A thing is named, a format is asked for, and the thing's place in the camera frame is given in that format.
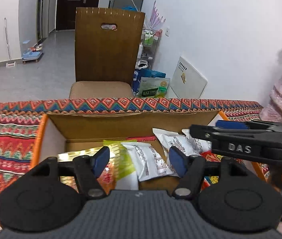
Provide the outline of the brown wooden chair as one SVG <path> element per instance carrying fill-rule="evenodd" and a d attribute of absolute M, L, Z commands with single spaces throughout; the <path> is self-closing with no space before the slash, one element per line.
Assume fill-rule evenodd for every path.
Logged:
<path fill-rule="evenodd" d="M 145 14 L 77 8 L 75 83 L 70 99 L 132 98 L 132 81 Z"/>

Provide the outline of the white mop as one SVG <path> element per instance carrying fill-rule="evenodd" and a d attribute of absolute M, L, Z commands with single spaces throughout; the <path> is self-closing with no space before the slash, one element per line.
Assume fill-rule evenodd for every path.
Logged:
<path fill-rule="evenodd" d="M 10 51 L 10 45 L 9 45 L 9 38 L 8 38 L 8 26 L 7 26 L 7 18 L 4 18 L 4 27 L 5 27 L 5 38 L 6 38 L 6 45 L 7 45 L 7 52 L 9 61 L 6 62 L 6 68 L 12 68 L 16 66 L 16 61 L 12 60 L 12 55 Z"/>

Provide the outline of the white board against wall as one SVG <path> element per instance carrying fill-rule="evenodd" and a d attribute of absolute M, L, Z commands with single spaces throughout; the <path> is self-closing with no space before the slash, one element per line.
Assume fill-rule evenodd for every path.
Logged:
<path fill-rule="evenodd" d="M 177 98 L 199 99 L 207 84 L 207 79 L 180 56 L 170 82 L 170 87 Z"/>

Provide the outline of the blue pet feeder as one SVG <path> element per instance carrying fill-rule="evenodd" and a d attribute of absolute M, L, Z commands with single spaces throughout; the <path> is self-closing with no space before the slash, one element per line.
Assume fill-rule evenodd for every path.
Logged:
<path fill-rule="evenodd" d="M 22 53 L 22 62 L 25 64 L 27 62 L 38 62 L 43 55 L 43 45 L 35 45 L 33 47 L 27 48 Z"/>

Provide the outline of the green yellow snack packet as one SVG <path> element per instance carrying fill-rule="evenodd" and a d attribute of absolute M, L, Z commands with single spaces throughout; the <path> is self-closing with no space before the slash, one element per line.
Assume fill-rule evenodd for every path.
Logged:
<path fill-rule="evenodd" d="M 110 158 L 114 159 L 114 173 L 116 180 L 120 180 L 136 170 L 127 149 L 123 142 L 134 142 L 134 140 L 104 140 L 103 145 L 110 149 Z"/>

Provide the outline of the metal storage rack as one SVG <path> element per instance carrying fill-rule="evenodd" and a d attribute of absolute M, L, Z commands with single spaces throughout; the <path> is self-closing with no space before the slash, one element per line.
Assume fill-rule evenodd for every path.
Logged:
<path fill-rule="evenodd" d="M 159 46 L 162 29 L 153 31 L 143 29 L 139 43 L 136 69 L 151 69 L 155 60 L 155 54 Z"/>

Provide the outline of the orange cardboard snack box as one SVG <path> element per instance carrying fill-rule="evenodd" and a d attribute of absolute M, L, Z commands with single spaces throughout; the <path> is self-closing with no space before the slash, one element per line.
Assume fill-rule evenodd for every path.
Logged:
<path fill-rule="evenodd" d="M 44 114 L 35 139 L 30 167 L 60 153 L 102 146 L 104 140 L 153 135 L 153 128 L 180 133 L 192 124 L 214 125 L 227 120 L 223 111 L 194 113 Z"/>

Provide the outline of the gold yellow snack packet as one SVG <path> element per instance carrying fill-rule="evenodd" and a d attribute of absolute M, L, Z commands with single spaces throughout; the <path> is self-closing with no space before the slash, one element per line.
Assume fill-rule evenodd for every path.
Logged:
<path fill-rule="evenodd" d="M 61 153 L 57 155 L 57 161 L 58 162 L 69 162 L 72 161 L 74 158 L 83 156 L 83 155 L 88 155 L 89 157 L 92 157 L 95 155 L 98 150 L 101 149 L 101 147 L 95 147 L 95 148 L 90 148 L 86 150 L 80 150 L 80 151 L 72 151 L 72 152 L 66 152 L 66 153 Z M 61 176 L 60 181 L 70 187 L 72 187 L 74 190 L 78 192 L 78 188 L 76 186 L 75 178 L 72 176 Z"/>

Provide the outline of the colourful patterned tablecloth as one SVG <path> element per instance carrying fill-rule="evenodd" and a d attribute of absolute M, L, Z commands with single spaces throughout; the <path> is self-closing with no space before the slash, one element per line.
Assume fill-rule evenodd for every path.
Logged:
<path fill-rule="evenodd" d="M 43 135 L 47 113 L 201 112 L 219 110 L 222 119 L 259 118 L 256 101 L 166 98 L 88 98 L 0 103 L 0 192 L 29 170 Z"/>

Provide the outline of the white snack packet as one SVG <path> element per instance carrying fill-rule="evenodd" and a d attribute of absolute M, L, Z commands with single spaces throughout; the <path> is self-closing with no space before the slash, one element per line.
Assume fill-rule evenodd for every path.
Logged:
<path fill-rule="evenodd" d="M 132 160 L 139 182 L 163 176 L 177 176 L 151 144 L 122 142 L 121 145 L 126 148 Z"/>
<path fill-rule="evenodd" d="M 172 146 L 178 148 L 186 156 L 200 155 L 211 150 L 211 142 L 193 138 L 190 135 L 190 130 L 187 128 L 182 129 L 183 134 L 159 128 L 153 128 L 152 131 L 162 145 L 167 159 L 169 150 Z"/>

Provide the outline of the green white bag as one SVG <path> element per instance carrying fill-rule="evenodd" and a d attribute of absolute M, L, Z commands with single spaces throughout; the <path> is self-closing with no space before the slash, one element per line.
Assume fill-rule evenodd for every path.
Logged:
<path fill-rule="evenodd" d="M 141 77 L 138 90 L 140 98 L 164 98 L 166 96 L 170 78 Z"/>

